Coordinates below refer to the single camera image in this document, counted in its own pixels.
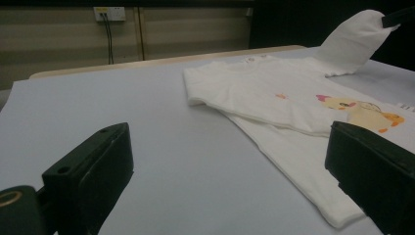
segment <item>wire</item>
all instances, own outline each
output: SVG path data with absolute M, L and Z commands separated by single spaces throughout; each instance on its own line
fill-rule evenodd
M 113 36 L 111 34 L 110 28 L 110 21 L 108 20 L 108 16 L 106 13 L 101 13 L 100 16 L 103 18 L 105 29 L 107 31 L 107 38 L 108 38 L 108 64 L 111 65 L 114 63 L 114 56 L 113 56 Z

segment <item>beige wall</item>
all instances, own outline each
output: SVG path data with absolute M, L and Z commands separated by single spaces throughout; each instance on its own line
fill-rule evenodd
M 151 60 L 248 48 L 247 9 L 125 10 L 126 21 L 111 25 L 116 64 L 143 54 Z M 107 43 L 92 8 L 0 8 L 0 90 L 40 71 L 105 65 Z

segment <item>table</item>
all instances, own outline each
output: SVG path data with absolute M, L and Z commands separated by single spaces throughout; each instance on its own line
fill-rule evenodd
M 300 58 L 315 50 L 268 53 Z M 237 62 L 242 54 L 215 60 Z M 39 189 L 51 164 L 126 121 L 135 173 L 100 234 L 381 234 L 368 217 L 331 227 L 242 130 L 216 110 L 187 105 L 183 69 L 212 60 L 54 71 L 16 82 L 0 113 L 0 188 Z M 414 106 L 414 77 L 369 61 L 333 79 Z

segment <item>folded cloth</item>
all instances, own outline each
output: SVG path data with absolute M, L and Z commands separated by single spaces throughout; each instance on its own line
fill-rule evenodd
M 367 19 L 380 20 L 381 16 L 365 11 L 340 28 L 360 29 L 355 26 L 359 21 L 366 24 Z M 337 30 L 334 38 L 344 32 Z M 378 43 L 381 36 L 375 34 L 362 37 L 363 44 L 369 45 L 370 38 Z M 344 36 L 351 37 L 358 41 L 360 36 Z M 326 78 L 327 74 L 354 72 L 366 61 L 353 57 L 367 56 L 376 50 L 374 47 L 361 47 L 359 50 L 366 52 L 358 52 L 350 43 L 355 54 L 342 59 L 343 55 L 336 58 L 337 53 L 331 54 L 327 45 L 332 44 L 323 45 L 314 57 L 306 59 L 258 56 L 236 64 L 213 62 L 184 70 L 184 80 L 190 105 L 206 104 L 222 111 L 253 139 L 331 225 L 342 227 L 364 213 L 324 168 L 331 124 L 340 120 L 366 127 L 415 153 L 415 146 L 410 143 L 415 139 L 415 115 Z

